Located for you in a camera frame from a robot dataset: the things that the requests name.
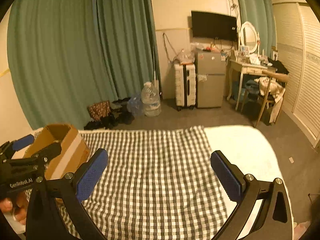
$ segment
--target finger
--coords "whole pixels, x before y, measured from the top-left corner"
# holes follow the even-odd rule
[[[22,224],[22,225],[26,225],[26,223],[27,223],[27,219],[25,218],[25,219],[23,219],[23,220],[21,220],[21,221],[19,221],[20,222],[20,224]]]
[[[27,211],[25,208],[16,208],[14,211],[14,216],[17,221],[24,220],[27,217]]]
[[[28,207],[28,199],[27,199],[27,196],[24,192],[20,192],[18,195],[17,195],[17,206],[18,207],[25,207],[27,208]]]
[[[9,212],[12,210],[12,202],[9,198],[5,198],[4,200],[0,200],[0,210],[2,212]]]

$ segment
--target brown patterned bag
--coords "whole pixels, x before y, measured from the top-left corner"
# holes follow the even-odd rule
[[[87,107],[90,117],[95,121],[99,121],[100,118],[106,117],[111,113],[110,102],[103,101],[93,104]]]

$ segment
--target chair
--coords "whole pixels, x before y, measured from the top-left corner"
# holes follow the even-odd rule
[[[276,80],[278,80],[278,81],[280,81],[280,82],[284,82],[285,85],[286,85],[287,82],[289,81],[289,76],[286,75],[286,74],[273,73],[273,72],[270,72],[270,71],[268,71],[268,70],[262,70],[262,74],[265,74],[266,76],[269,77],[269,83],[268,83],[268,87],[267,87],[267,90],[266,90],[266,91],[269,91],[269,89],[270,89],[271,78],[275,78]],[[242,113],[242,111],[243,111],[244,103],[245,103],[245,101],[246,101],[246,99],[247,99],[248,94],[249,94],[249,89],[246,88],[246,89],[245,89],[245,92],[244,92],[244,98],[243,98],[243,101],[242,101],[243,103],[242,103],[242,106],[241,106],[241,113]],[[259,121],[260,121],[260,119],[261,119],[261,116],[262,116],[262,113],[263,113],[263,110],[264,110],[266,104],[267,104],[267,103],[268,103],[268,104],[269,104],[269,103],[273,103],[273,104],[274,104],[274,103],[275,103],[275,100],[274,100],[274,98],[273,98],[269,93],[265,93],[264,97],[259,93],[259,94],[258,94],[258,102],[262,102],[262,104],[261,104],[261,109],[260,109],[260,113],[259,113],[257,122],[256,122],[256,124],[255,124],[254,127],[257,127],[257,125],[258,125],[258,123],[259,123]]]

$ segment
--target black and white checkered blanket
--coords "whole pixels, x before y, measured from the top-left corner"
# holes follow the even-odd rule
[[[109,155],[84,208],[107,239],[211,239],[227,219],[202,127],[80,132]],[[71,234],[79,237],[64,206]]]

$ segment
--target curtain fold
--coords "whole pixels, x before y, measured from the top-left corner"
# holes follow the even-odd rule
[[[239,0],[241,22],[249,21],[259,32],[260,52],[270,57],[271,47],[276,46],[276,26],[271,0]]]
[[[107,72],[120,99],[141,92],[144,82],[159,80],[151,0],[96,0],[97,33]]]
[[[12,81],[33,129],[90,120],[86,107],[117,100],[95,35],[92,0],[15,0],[7,48]]]

